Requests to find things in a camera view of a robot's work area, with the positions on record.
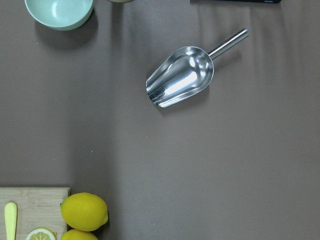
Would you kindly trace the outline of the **black wooden glass tray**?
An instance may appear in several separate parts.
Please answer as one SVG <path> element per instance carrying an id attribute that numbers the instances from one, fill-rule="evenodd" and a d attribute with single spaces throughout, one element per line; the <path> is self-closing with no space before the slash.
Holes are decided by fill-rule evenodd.
<path id="1" fill-rule="evenodd" d="M 190 0 L 191 2 L 241 2 L 241 3 L 263 3 L 263 4 L 279 4 L 282 0 Z"/>

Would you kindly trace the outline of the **stainless steel scoop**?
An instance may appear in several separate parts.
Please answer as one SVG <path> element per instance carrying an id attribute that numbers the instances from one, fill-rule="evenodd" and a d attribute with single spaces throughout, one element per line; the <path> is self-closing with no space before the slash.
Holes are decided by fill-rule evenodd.
<path id="1" fill-rule="evenodd" d="M 213 79 L 213 60 L 248 36 L 244 28 L 211 52 L 197 46 L 177 49 L 146 80 L 147 96 L 156 107 L 166 108 L 200 93 Z"/>

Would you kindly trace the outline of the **bamboo cutting board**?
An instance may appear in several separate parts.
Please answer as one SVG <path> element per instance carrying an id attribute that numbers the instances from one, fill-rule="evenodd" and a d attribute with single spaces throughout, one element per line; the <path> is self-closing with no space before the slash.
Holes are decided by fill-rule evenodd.
<path id="1" fill-rule="evenodd" d="M 45 228 L 59 240 L 68 227 L 60 204 L 71 193 L 69 187 L 2 187 L 0 189 L 0 238 L 5 240 L 5 205 L 17 205 L 16 239 L 24 240 L 38 228 Z"/>

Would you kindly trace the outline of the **wooden mug tree stand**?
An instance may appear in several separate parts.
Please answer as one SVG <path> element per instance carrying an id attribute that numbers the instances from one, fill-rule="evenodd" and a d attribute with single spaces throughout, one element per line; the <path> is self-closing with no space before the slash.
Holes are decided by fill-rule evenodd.
<path id="1" fill-rule="evenodd" d="M 128 3 L 128 2 L 132 2 L 133 0 L 109 0 L 109 1 L 113 3 Z"/>

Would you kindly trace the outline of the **lemon slice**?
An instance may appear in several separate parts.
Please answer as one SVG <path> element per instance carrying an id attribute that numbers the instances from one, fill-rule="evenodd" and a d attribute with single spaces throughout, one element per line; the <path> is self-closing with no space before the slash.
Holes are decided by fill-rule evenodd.
<path id="1" fill-rule="evenodd" d="M 47 228 L 37 228 L 32 230 L 25 240 L 57 240 L 57 237 Z"/>

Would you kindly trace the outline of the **whole yellow lemon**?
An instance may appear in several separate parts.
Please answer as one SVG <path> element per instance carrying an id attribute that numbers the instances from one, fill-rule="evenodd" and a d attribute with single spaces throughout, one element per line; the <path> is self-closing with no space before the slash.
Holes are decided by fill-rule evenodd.
<path id="1" fill-rule="evenodd" d="M 92 232 L 109 220 L 106 202 L 99 196 L 80 192 L 67 197 L 60 204 L 63 220 L 72 228 Z"/>
<path id="2" fill-rule="evenodd" d="M 91 232 L 71 229 L 65 232 L 61 240 L 98 240 L 98 238 Z"/>

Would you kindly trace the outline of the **mint green bowl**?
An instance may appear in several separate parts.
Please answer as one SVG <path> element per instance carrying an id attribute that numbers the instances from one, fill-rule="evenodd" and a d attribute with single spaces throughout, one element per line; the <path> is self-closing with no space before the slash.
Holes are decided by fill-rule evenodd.
<path id="1" fill-rule="evenodd" d="M 91 16 L 93 0 L 26 0 L 26 9 L 40 24 L 58 31 L 82 26 Z"/>

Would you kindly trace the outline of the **yellow plastic knife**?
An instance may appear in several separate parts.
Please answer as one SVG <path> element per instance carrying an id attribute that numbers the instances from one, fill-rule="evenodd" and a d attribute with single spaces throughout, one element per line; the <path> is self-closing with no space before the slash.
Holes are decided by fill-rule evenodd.
<path id="1" fill-rule="evenodd" d="M 7 240 L 16 239 L 17 215 L 17 205 L 14 202 L 8 202 L 4 207 L 4 220 Z"/>

